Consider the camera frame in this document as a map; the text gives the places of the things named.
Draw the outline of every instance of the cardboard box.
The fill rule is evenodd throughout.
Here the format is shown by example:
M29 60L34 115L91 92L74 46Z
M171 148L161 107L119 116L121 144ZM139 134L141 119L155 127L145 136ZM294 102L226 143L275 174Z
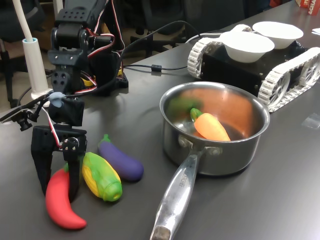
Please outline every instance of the cardboard box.
M308 8L310 0L295 0L300 8Z
M318 14L320 8L320 0L309 0L308 14L315 16Z

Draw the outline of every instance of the metal handle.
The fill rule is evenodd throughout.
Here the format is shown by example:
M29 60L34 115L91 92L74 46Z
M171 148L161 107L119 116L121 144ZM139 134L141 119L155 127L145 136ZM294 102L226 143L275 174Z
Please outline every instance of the metal handle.
M158 207L150 240L171 240L191 197L202 151L193 151L175 172Z

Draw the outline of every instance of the saucepan rim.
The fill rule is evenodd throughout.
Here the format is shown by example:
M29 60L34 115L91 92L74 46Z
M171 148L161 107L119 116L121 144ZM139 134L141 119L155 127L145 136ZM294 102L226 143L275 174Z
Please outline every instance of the saucepan rim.
M196 86L199 86L199 87L205 87L205 86L214 86L214 87L217 87L217 88L229 88L229 89L233 89L235 90L236 92L240 92L242 93L243 95L246 95L250 98L252 98L252 100L258 105L261 107L262 109L262 115L264 115L264 119L265 119L265 122L264 122L264 125L263 127L260 129L259 132L257 132L256 134L250 136L250 137L247 137L247 138L243 138L243 139L239 139L239 140L233 140L233 141L213 141L213 140L209 140L209 139L204 139L202 137L198 137L198 136L194 136L194 135L191 135L183 130L181 130L180 128L178 128L177 126L175 126L166 116L165 114L165 110L164 110L164 104L165 104L165 101L167 100L168 96L170 96L172 93L176 92L177 90L181 89L181 88L185 88L186 86L192 86L192 85L196 85ZM268 111L268 108L260 102L260 100L252 95L251 93L241 89L241 88L238 88L236 86L232 86L232 85L228 85L228 84L224 84L224 83L218 83L218 82L211 82L211 81L195 81L195 82L188 82L188 83L183 83L183 84L180 84L180 85L177 85L177 86L174 86L172 87L171 89L169 89L168 91L166 91L161 99L160 99L160 111L161 111L161 114L163 116L163 118L173 127L175 128L177 131L179 131L180 133L184 134L184 135L187 135L189 136L190 138L193 138L193 139L197 139L197 140L201 140L201 141L204 141L206 143L220 143L220 144L231 144L231 143L240 143L240 142L245 142L245 141L248 141L250 139L254 139L256 137L258 137L259 135L261 135L269 126L269 123L270 123L270 114L269 114L269 111Z

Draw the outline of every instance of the paper bowl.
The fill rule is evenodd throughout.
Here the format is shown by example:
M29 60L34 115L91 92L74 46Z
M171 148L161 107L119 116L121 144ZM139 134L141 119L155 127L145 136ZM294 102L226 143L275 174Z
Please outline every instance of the paper bowl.
M220 37L229 57L241 63L254 63L275 47L269 38L252 32L229 31Z
M296 26L275 21L258 22L253 25L252 29L271 39L275 49L285 49L294 40L304 35L304 32Z

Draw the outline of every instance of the table surface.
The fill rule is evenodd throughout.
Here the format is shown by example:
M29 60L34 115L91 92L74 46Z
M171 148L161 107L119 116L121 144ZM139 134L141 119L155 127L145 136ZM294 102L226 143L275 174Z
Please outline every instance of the table surface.
M306 47L320 46L320 14L308 16L294 2L266 11L243 23L259 21L294 24L304 31ZM179 67L186 64L191 45L185 44L145 59L140 64ZM80 231L56 226L30 152L32 130L20 132L16 123L0 125L0 237L30 240L148 240L160 200L177 169L163 154L159 101L165 91L194 79L186 69L169 73L125 71L129 90L112 97L86 99L82 129L87 151L108 133L113 143L140 160L145 168L137 183L123 182L117 203L96 198L83 182L72 209L88 225ZM189 207L175 240L315 240L320 224L320 132L302 126L320 114L320 84L271 115L255 158L242 174L212 178L199 175ZM47 124L40 116L39 124ZM54 153L52 171L64 165Z

